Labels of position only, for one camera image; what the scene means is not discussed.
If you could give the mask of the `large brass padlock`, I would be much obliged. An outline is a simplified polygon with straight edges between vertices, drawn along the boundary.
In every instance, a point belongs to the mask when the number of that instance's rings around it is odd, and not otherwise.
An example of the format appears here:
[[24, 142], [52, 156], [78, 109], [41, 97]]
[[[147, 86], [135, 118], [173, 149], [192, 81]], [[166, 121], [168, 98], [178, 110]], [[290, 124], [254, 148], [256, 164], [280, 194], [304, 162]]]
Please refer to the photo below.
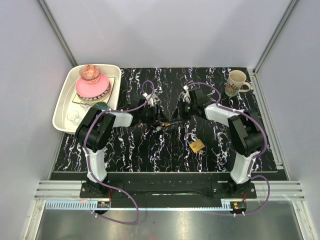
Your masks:
[[193, 133], [187, 133], [185, 135], [185, 141], [194, 153], [198, 153], [206, 147], [205, 144]]

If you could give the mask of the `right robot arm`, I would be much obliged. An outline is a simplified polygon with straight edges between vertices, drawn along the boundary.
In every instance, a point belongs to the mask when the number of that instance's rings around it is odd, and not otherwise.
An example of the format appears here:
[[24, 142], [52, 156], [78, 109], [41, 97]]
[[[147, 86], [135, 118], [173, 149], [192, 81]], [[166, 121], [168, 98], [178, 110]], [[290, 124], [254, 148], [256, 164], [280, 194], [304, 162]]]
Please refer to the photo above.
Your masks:
[[253, 164], [267, 148], [267, 136], [257, 113], [237, 110], [211, 101], [200, 88], [184, 86], [183, 98], [178, 101], [172, 118], [186, 121], [192, 116], [218, 122], [229, 128], [230, 140], [236, 151], [230, 180], [222, 190], [232, 198], [239, 198], [251, 183]]

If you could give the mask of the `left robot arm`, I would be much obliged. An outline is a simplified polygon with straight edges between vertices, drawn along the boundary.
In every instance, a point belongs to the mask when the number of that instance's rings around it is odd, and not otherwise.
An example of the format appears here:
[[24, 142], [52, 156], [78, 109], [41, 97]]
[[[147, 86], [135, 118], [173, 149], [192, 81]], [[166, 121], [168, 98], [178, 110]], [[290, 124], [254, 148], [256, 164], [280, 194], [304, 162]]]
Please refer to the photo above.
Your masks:
[[85, 153], [88, 167], [85, 182], [81, 184], [81, 198], [104, 198], [112, 190], [104, 181], [107, 178], [104, 151], [114, 128], [133, 127], [143, 123], [163, 126], [169, 122], [159, 104], [138, 99], [137, 106], [128, 110], [107, 108], [104, 102], [91, 106], [75, 131], [75, 138]]

